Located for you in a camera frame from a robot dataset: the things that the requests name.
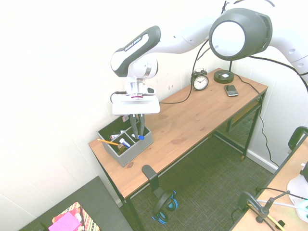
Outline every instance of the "wire mesh panel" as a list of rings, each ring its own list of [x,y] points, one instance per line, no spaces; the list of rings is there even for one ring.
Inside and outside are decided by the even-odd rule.
[[[253,125],[256,111],[251,113],[245,119],[243,119],[237,126],[235,126],[231,132],[227,132],[224,126],[221,126],[216,132],[222,136],[223,139],[230,141],[231,145],[236,144],[237,148],[244,151],[247,143],[250,129]]]

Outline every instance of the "smartphone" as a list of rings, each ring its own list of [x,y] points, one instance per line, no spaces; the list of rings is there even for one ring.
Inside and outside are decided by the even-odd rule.
[[[228,96],[238,96],[239,95],[234,85],[225,85],[224,88]]]

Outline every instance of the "wooden desk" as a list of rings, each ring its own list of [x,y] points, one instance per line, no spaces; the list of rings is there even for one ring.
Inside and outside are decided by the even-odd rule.
[[[146,115],[146,126],[153,135],[153,144],[122,167],[108,154],[100,141],[89,143],[102,168],[123,201],[130,202],[130,196],[148,179],[142,173],[144,165],[150,165],[156,173],[162,172],[181,156],[187,153],[202,139],[213,133],[219,126],[254,103],[258,97],[251,86],[235,76],[232,84],[239,92],[237,97],[228,97],[224,84],[214,81],[214,73],[209,73],[208,87],[203,91],[192,91],[188,100],[179,104],[161,104],[158,114]],[[261,94],[267,86],[243,78],[252,84]],[[189,94],[190,85],[171,95],[163,102],[179,102]]]
[[[299,175],[302,169],[301,164],[308,161],[308,139],[299,145],[297,150],[294,150],[290,155],[291,157],[287,159],[273,180],[269,183],[268,187],[280,189],[287,191],[288,182]],[[270,197],[275,197],[281,194],[280,192],[265,190],[258,199],[268,200]],[[293,205],[289,196],[283,196],[277,199],[277,202]],[[280,205],[272,205],[269,210],[270,215],[276,220],[282,220],[285,223],[284,229],[286,231],[307,231],[308,223],[302,221],[294,208],[289,208]],[[231,229],[233,231],[267,231],[271,230],[265,222],[259,224],[256,222],[256,214],[251,210],[248,210],[245,215],[236,223],[236,225]]]

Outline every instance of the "alarm clock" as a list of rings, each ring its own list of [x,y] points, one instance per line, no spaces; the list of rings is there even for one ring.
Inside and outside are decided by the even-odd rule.
[[[201,71],[194,71],[192,74],[192,85],[195,90],[204,90],[208,86],[207,72],[203,69]]]

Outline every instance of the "gray carpet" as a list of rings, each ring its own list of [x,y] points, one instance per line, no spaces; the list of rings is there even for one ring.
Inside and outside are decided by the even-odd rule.
[[[187,157],[159,178],[164,190],[175,190],[179,207],[167,211],[165,225],[152,219],[152,208],[157,200],[147,187],[132,199],[147,231],[227,231],[233,223],[231,212],[236,208],[241,192],[255,195],[255,188],[264,185],[270,172],[246,158],[220,139],[206,140]],[[133,230],[128,206],[121,211]]]

